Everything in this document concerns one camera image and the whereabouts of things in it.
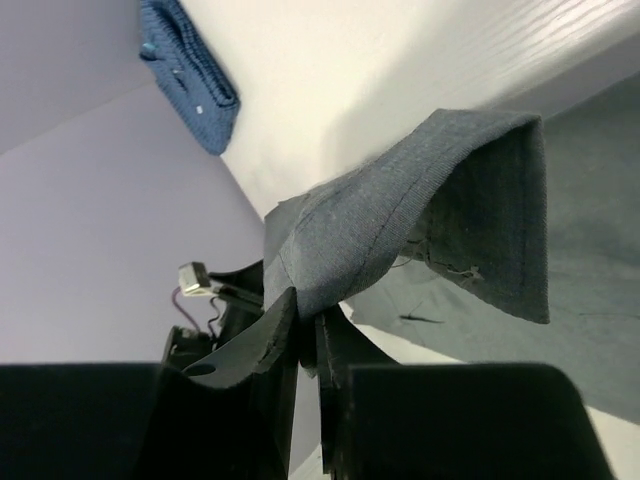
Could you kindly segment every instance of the cable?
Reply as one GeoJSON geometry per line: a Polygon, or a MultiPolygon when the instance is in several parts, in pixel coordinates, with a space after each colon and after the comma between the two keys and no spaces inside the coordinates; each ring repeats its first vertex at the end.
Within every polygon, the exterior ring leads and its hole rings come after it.
{"type": "Polygon", "coordinates": [[[211,325],[213,322],[215,322],[216,320],[220,319],[220,309],[218,308],[218,306],[216,305],[216,300],[218,297],[211,297],[209,299],[209,305],[211,305],[211,307],[216,311],[216,316],[213,317],[212,319],[210,319],[207,322],[207,328],[209,329],[209,333],[211,334],[211,338],[214,339],[214,341],[218,338],[218,336],[216,335],[216,333],[213,331],[213,326],[211,325]]]}
{"type": "Polygon", "coordinates": [[[189,321],[189,323],[193,325],[193,328],[195,328],[198,331],[198,333],[202,333],[202,330],[200,329],[198,322],[196,322],[194,318],[189,314],[189,312],[187,312],[184,308],[182,308],[182,306],[178,303],[179,293],[180,293],[180,287],[176,287],[176,289],[171,294],[171,303],[173,303],[173,306],[176,308],[176,310],[178,310],[182,315],[184,315],[184,318],[186,318],[189,321]]]}

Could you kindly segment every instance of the metal connector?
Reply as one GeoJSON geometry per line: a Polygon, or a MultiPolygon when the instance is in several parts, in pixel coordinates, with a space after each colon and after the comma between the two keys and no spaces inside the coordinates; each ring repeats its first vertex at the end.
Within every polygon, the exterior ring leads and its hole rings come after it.
{"type": "Polygon", "coordinates": [[[178,284],[185,297],[212,296],[213,287],[207,267],[201,262],[191,262],[178,269],[178,284]]]}

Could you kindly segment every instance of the blue knitted sweater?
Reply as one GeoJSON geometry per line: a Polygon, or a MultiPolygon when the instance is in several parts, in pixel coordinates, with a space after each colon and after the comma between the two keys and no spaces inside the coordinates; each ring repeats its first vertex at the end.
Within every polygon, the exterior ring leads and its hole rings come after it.
{"type": "Polygon", "coordinates": [[[240,101],[178,0],[141,0],[142,60],[207,152],[231,138],[240,101]]]}

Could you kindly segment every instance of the gray cloth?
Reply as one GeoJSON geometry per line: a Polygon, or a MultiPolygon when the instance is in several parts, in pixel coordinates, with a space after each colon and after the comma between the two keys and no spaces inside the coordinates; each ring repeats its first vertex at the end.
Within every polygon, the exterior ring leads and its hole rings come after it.
{"type": "Polygon", "coordinates": [[[438,110],[379,158],[267,216],[265,307],[294,286],[308,318],[373,285],[405,253],[547,323],[545,189],[539,117],[438,110]]]}
{"type": "Polygon", "coordinates": [[[371,325],[468,362],[544,362],[640,424],[640,74],[545,121],[551,323],[517,322],[423,263],[349,299],[371,325]],[[401,315],[438,322],[407,321],[401,315]]]}

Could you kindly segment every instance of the lavender wall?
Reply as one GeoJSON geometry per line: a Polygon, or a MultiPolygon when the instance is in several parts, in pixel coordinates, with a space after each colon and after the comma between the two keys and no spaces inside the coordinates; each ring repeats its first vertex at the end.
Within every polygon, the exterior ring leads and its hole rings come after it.
{"type": "Polygon", "coordinates": [[[0,2],[0,154],[151,80],[135,0],[0,2]]]}
{"type": "Polygon", "coordinates": [[[0,156],[0,228],[0,362],[157,361],[177,267],[262,256],[261,221],[155,85],[0,156]]]}

